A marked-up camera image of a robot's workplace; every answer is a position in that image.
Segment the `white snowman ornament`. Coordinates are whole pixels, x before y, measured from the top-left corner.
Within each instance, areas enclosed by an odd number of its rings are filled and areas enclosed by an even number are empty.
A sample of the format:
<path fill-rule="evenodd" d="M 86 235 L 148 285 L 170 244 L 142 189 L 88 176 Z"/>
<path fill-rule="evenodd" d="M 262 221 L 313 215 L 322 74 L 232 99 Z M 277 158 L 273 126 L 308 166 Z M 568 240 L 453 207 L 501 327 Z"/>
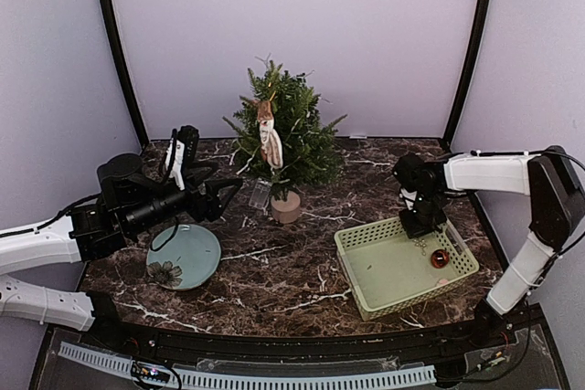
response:
<path fill-rule="evenodd" d="M 261 157 L 272 170 L 283 168 L 282 142 L 274 127 L 274 116 L 268 100 L 256 102 L 257 122 L 261 140 Z"/>

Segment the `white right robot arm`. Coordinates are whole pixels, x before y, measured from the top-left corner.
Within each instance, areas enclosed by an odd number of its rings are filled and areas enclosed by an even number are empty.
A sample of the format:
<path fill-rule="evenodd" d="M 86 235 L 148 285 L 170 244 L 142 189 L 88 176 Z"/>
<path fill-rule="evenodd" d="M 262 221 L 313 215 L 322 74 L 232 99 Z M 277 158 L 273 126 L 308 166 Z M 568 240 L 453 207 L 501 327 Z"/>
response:
<path fill-rule="evenodd" d="M 530 209 L 525 242 L 477 310 L 483 314 L 466 329 L 476 348 L 488 346 L 502 331 L 505 316 L 548 272 L 584 239 L 584 164 L 559 145 L 520 152 L 450 153 L 426 161 L 407 153 L 392 174 L 404 207 L 399 220 L 407 236 L 418 238 L 446 223 L 448 200 L 486 194 L 526 199 Z"/>

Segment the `red ball ornament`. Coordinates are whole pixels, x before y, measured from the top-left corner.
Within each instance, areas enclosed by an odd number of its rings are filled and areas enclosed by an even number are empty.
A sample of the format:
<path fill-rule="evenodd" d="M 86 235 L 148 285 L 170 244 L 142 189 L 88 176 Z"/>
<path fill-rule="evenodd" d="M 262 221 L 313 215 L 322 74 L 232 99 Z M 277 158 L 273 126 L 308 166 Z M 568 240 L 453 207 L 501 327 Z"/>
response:
<path fill-rule="evenodd" d="M 431 254 L 431 264 L 436 269 L 445 268 L 450 262 L 450 255 L 444 249 L 437 249 Z"/>

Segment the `small green christmas tree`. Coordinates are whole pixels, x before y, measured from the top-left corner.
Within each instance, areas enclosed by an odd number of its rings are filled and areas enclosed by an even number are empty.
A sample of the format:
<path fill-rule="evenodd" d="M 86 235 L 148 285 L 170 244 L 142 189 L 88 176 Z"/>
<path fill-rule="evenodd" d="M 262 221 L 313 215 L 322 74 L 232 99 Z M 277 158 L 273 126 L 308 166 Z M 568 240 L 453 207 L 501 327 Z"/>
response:
<path fill-rule="evenodd" d="M 340 116 L 324 124 L 318 109 L 321 95 L 307 83 L 304 72 L 292 74 L 269 58 L 264 72 L 248 69 L 249 97 L 241 96 L 241 108 L 224 122 L 236 133 L 235 160 L 239 170 L 272 183 L 271 196 L 285 199 L 302 185 L 331 184 L 342 171 L 343 159 L 335 146 Z M 256 102 L 268 100 L 274 127 L 282 142 L 283 168 L 272 170 L 261 157 Z"/>

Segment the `green perforated plastic basket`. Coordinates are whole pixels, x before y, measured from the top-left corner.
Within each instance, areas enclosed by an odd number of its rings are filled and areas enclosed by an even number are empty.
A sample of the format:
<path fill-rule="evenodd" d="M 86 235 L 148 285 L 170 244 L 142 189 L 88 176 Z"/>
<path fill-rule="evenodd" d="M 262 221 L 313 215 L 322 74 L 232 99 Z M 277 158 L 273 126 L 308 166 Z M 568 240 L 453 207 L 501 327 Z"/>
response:
<path fill-rule="evenodd" d="M 399 218 L 339 230 L 337 258 L 363 321 L 372 321 L 453 290 L 479 270 L 479 262 L 451 222 L 424 238 L 423 257 Z M 449 264 L 436 269 L 431 254 L 444 249 Z"/>

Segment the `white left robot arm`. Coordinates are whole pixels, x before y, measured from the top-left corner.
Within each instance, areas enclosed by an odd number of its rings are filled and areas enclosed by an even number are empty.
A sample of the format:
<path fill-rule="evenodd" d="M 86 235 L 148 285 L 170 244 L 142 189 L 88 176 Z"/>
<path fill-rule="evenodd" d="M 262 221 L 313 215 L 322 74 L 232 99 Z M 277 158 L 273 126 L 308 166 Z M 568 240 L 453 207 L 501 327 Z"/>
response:
<path fill-rule="evenodd" d="M 197 222 L 217 220 L 242 186 L 239 178 L 211 179 L 218 169 L 212 162 L 179 164 L 179 174 L 161 182 L 147 177 L 143 166 L 139 155 L 120 154 L 98 168 L 98 194 L 65 207 L 46 222 L 2 231 L 2 315 L 80 332 L 92 328 L 110 350 L 120 350 L 129 342 L 128 328 L 118 322 L 108 294 L 54 290 L 12 275 L 51 264 L 107 258 L 127 241 L 182 213 Z"/>

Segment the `clear battery box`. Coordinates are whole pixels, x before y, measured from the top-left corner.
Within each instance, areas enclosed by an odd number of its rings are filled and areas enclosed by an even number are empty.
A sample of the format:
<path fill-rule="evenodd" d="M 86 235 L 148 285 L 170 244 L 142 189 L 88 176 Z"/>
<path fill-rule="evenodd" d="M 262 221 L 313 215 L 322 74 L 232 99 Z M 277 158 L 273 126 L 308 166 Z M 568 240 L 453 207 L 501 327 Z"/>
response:
<path fill-rule="evenodd" d="M 270 181 L 258 178 L 252 189 L 249 206 L 264 210 L 270 201 L 271 186 L 272 183 Z"/>

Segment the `small silver bell cluster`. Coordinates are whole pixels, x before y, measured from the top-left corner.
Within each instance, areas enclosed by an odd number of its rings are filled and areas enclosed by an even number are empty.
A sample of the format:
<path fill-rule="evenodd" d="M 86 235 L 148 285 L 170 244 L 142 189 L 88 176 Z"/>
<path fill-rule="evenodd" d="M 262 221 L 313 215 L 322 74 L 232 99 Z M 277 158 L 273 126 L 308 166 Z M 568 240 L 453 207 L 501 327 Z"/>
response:
<path fill-rule="evenodd" d="M 424 238 L 414 238 L 412 240 L 414 247 L 420 250 L 420 253 L 423 257 L 426 257 L 428 254 L 428 244 Z"/>

